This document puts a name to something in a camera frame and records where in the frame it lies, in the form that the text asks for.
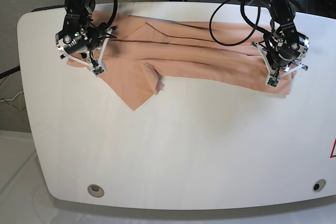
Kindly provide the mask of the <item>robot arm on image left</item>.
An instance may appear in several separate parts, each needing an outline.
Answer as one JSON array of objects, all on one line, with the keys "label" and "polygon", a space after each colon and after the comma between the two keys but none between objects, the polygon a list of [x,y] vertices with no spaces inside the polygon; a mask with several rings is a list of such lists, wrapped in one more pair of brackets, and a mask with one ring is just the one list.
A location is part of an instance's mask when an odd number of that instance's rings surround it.
[{"label": "robot arm on image left", "polygon": [[113,0],[112,14],[107,22],[93,24],[95,0],[65,0],[66,15],[62,30],[55,40],[61,58],[71,59],[90,69],[96,76],[106,72],[103,54],[112,34],[118,27],[112,26],[117,15],[118,0]]}]

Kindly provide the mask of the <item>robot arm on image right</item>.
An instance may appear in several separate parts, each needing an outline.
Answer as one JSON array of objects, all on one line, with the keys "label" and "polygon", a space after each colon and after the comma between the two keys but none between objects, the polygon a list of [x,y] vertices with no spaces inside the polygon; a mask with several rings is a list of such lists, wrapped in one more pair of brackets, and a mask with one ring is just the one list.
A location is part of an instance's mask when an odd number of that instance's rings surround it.
[{"label": "robot arm on image right", "polygon": [[[295,9],[287,0],[256,0],[258,4],[257,19],[253,23],[245,14],[247,0],[241,0],[240,14],[244,21],[252,27],[250,34],[243,40],[228,44],[217,40],[212,32],[212,21],[216,13],[213,13],[209,21],[209,32],[212,39],[219,45],[233,47],[241,45],[252,37],[255,31],[263,34],[261,42],[253,42],[266,65],[268,76],[266,84],[276,87],[281,78],[299,70],[308,70],[308,66],[302,63],[309,49],[309,38],[298,32],[294,23]],[[260,4],[265,4],[271,15],[271,30],[258,26],[261,14]]]}]

